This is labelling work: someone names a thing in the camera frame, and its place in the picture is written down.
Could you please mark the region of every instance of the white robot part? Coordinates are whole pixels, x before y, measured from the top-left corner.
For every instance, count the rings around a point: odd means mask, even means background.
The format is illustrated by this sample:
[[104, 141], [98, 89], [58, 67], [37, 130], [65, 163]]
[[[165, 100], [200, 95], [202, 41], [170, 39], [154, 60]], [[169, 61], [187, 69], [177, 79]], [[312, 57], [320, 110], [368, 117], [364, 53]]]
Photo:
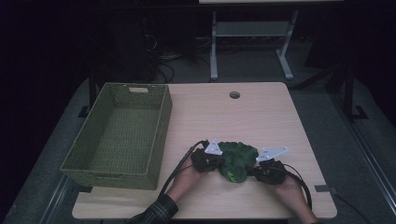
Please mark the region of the white robot part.
[[287, 151], [289, 151], [288, 147], [265, 147], [262, 149], [259, 157], [256, 158], [256, 161], [269, 161]]
[[222, 151], [219, 148], [219, 144], [216, 138], [213, 139], [212, 142], [210, 142], [209, 146], [207, 146], [207, 148], [205, 149], [205, 153], [221, 156]]

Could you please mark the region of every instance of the metal frame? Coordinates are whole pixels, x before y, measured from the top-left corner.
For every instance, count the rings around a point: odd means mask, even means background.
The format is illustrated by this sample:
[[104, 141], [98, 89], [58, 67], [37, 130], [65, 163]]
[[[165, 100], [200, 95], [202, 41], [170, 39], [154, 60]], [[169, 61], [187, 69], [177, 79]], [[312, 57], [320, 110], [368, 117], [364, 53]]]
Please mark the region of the metal frame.
[[337, 97], [335, 94], [331, 94], [330, 96], [336, 109], [340, 114], [340, 117], [343, 119], [343, 122], [346, 124], [347, 128], [355, 138], [356, 143], [359, 145], [363, 158], [366, 161], [366, 164], [368, 165], [372, 177], [374, 178], [376, 184], [382, 191], [382, 194], [385, 200], [388, 202], [388, 205], [392, 210], [393, 214], [396, 215], [396, 189], [389, 182], [387, 175], [384, 173], [381, 166], [375, 159], [375, 156], [372, 152], [373, 150], [364, 141], [364, 138], [362, 137], [358, 127], [353, 122], [353, 120], [350, 119], [350, 116], [346, 114], [345, 109], [342, 107], [343, 103], [341, 99]]
[[285, 78], [294, 78], [288, 61], [286, 51], [288, 50], [291, 35], [297, 21], [299, 10], [294, 10], [289, 21], [238, 21], [227, 22], [217, 21], [217, 12], [213, 12], [212, 21], [212, 50], [210, 52], [210, 79], [219, 78], [218, 64], [216, 56], [216, 37], [217, 36], [284, 36], [285, 42], [281, 49], [276, 50]]
[[61, 209], [61, 205], [64, 201], [64, 197], [69, 189], [72, 181], [66, 175], [62, 175], [61, 180], [59, 181], [58, 186], [52, 193], [52, 197], [50, 202], [46, 208], [46, 211], [43, 214], [39, 224], [49, 224], [53, 223], [53, 219], [58, 214]]

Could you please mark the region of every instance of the green object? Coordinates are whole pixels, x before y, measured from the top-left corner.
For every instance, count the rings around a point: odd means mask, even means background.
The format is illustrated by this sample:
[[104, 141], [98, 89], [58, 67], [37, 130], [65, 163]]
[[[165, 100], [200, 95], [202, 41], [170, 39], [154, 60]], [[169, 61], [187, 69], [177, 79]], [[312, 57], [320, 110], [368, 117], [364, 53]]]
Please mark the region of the green object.
[[167, 85], [106, 83], [61, 171], [83, 186], [156, 189], [171, 110]]
[[247, 169], [254, 168], [256, 164], [259, 156], [257, 148], [241, 142], [220, 142], [219, 148], [224, 159], [224, 164], [219, 168], [220, 173], [233, 183], [244, 182], [247, 179]]

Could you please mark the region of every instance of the basket handle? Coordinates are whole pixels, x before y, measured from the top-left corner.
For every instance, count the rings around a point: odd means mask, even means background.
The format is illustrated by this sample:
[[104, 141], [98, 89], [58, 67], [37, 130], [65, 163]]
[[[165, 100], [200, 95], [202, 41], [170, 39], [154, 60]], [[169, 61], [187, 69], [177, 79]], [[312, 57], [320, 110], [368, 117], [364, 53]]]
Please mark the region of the basket handle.
[[145, 87], [129, 87], [130, 92], [149, 93], [149, 88]]
[[122, 175], [92, 175], [96, 179], [100, 180], [121, 180]]

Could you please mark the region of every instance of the sleeve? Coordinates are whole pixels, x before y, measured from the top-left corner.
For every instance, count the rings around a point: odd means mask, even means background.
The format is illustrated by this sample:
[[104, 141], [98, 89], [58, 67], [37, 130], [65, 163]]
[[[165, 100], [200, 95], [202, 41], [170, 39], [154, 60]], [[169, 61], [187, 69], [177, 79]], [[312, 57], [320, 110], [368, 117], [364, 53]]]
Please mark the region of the sleeve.
[[178, 211], [176, 203], [167, 194], [162, 195], [160, 198], [152, 203], [146, 211], [132, 217], [129, 224], [165, 224], [175, 215]]

